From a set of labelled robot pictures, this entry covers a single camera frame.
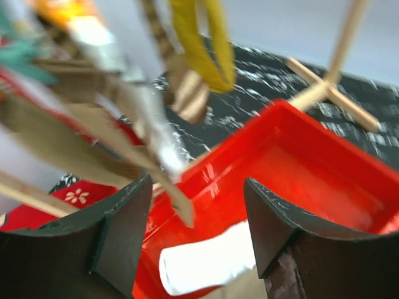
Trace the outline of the tan sock brown cuff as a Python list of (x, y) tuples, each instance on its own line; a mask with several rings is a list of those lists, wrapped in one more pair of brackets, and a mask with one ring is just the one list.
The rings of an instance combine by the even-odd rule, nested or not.
[(96, 102), (97, 94), (116, 92), (111, 99), (135, 120), (135, 112), (127, 105), (127, 94), (122, 92), (113, 75), (97, 68), (88, 60), (36, 58), (34, 65), (57, 77), (58, 84), (51, 89), (73, 118), (94, 138), (100, 140), (131, 165), (144, 169), (160, 183), (171, 199), (171, 206), (187, 227), (194, 225), (194, 207), (183, 192), (164, 174), (148, 151), (148, 146), (135, 146), (127, 135), (107, 118), (109, 112)]
[(121, 189), (140, 168), (92, 146), (56, 116), (19, 96), (1, 99), (1, 124), (37, 158), (92, 183)]

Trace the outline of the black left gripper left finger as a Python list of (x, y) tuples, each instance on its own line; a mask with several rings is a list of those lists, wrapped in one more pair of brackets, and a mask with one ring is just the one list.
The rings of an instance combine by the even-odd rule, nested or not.
[(152, 180), (38, 229), (1, 234), (2, 298), (131, 298)]

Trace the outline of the red christmas sock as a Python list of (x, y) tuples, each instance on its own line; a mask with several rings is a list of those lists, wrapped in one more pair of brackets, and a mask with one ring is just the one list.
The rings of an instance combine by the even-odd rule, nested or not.
[[(79, 124), (79, 122), (65, 113), (58, 112), (54, 109), (47, 108), (41, 105), (31, 94), (27, 93), (26, 90), (23, 89), (23, 86), (19, 84), (16, 80), (16, 77), (13, 76), (8, 70), (1, 67), (1, 85), (6, 88), (6, 91), (11, 92), (12, 94), (16, 94), (26, 99), (28, 102), (33, 103), (35, 106), (42, 108), (46, 113), (49, 113), (52, 116), (55, 116), (60, 121), (65, 123), (67, 126), (72, 128), (75, 132), (79, 132), (83, 138), (87, 141), (94, 141), (94, 136), (91, 135), (86, 129)], [(135, 146), (143, 146), (143, 140), (141, 140), (133, 131), (131, 126), (128, 126), (122, 120), (118, 120), (114, 118), (109, 112), (105, 112), (107, 118), (112, 122), (115, 128), (121, 129), (126, 135), (130, 142)]]

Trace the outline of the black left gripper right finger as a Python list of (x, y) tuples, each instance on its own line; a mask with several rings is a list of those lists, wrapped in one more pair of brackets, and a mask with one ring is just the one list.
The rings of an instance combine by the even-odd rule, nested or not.
[(375, 235), (305, 211), (248, 178), (244, 200), (269, 298), (397, 298), (398, 233)]

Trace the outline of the white sock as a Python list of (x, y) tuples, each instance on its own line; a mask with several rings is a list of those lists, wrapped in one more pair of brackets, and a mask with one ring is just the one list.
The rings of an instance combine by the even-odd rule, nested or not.
[(255, 264), (249, 224), (242, 221), (216, 237), (163, 249), (158, 269), (167, 294), (180, 296), (227, 285)]
[(127, 105), (142, 123), (145, 143), (155, 153), (173, 183), (181, 181), (187, 161), (176, 139), (176, 131), (169, 124), (160, 92), (147, 80), (140, 66), (130, 63), (115, 36), (94, 16), (73, 17), (67, 31), (94, 65), (113, 75)]

